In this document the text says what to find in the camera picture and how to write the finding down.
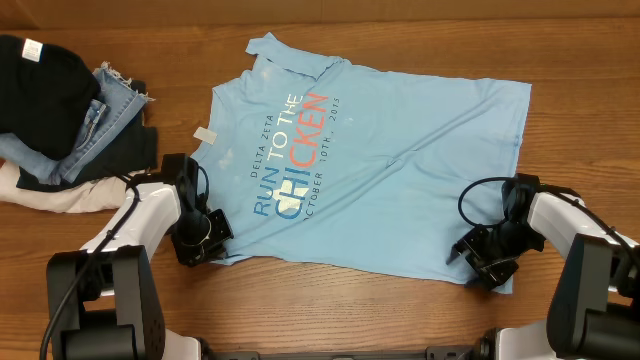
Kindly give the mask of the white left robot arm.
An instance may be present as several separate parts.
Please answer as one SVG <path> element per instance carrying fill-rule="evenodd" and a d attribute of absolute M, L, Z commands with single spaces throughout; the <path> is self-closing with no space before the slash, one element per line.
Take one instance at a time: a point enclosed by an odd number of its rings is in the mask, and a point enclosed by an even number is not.
<path fill-rule="evenodd" d="M 211 359 L 208 343 L 167 329 L 151 269 L 165 236 L 180 264 L 221 259 L 233 236 L 220 209 L 198 189 L 204 168 L 182 154 L 156 173 L 125 177 L 125 201 L 81 249 L 47 264 L 49 323 L 42 359 Z"/>

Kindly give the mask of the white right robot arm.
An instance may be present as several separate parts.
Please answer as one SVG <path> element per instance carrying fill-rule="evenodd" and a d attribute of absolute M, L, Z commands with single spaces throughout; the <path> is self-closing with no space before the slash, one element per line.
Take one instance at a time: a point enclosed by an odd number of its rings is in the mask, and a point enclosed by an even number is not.
<path fill-rule="evenodd" d="M 517 174 L 502 178 L 504 217 L 473 224 L 451 248 L 475 272 L 470 287 L 493 290 L 521 255 L 550 242 L 564 267 L 547 317 L 488 331 L 474 346 L 432 347 L 429 359 L 636 359 L 639 245 L 607 225 L 566 187 Z"/>

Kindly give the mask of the light blue printed t-shirt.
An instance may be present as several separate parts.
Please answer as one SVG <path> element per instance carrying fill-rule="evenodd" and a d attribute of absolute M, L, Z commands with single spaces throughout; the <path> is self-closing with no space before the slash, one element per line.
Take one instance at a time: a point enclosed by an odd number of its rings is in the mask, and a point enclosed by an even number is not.
<path fill-rule="evenodd" d="M 233 238 L 223 262 L 275 257 L 463 284 L 446 264 L 472 222 L 501 216 L 532 87 L 385 72 L 250 40 L 197 129 L 200 186 Z"/>

